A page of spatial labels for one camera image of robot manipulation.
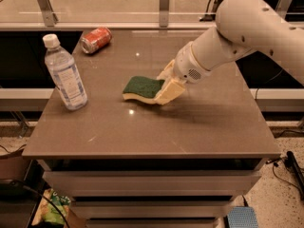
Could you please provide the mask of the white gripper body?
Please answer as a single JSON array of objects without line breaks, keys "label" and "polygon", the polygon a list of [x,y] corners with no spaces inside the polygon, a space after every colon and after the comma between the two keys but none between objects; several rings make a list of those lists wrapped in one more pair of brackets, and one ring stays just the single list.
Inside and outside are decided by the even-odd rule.
[{"label": "white gripper body", "polygon": [[210,71],[200,65],[196,59],[192,42],[184,46],[174,60],[175,74],[190,84],[197,84],[210,75]]}]

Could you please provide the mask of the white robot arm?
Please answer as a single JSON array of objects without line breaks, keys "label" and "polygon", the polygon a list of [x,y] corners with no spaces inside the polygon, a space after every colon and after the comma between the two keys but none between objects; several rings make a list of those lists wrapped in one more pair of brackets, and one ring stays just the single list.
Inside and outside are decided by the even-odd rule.
[{"label": "white robot arm", "polygon": [[256,50],[304,84],[304,29],[281,18],[264,0],[223,0],[216,24],[180,49],[158,76],[164,81],[155,101],[178,98],[187,83],[197,84],[210,72]]}]

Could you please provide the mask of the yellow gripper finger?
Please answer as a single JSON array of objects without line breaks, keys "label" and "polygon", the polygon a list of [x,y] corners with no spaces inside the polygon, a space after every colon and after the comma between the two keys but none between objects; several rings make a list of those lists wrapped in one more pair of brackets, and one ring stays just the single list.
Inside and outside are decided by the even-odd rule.
[{"label": "yellow gripper finger", "polygon": [[159,105],[166,105],[178,98],[184,91],[184,83],[175,79],[170,79],[162,85],[161,90],[157,93],[154,100]]},{"label": "yellow gripper finger", "polygon": [[168,65],[163,69],[163,71],[157,76],[158,80],[166,80],[173,75],[175,60],[171,60]]}]

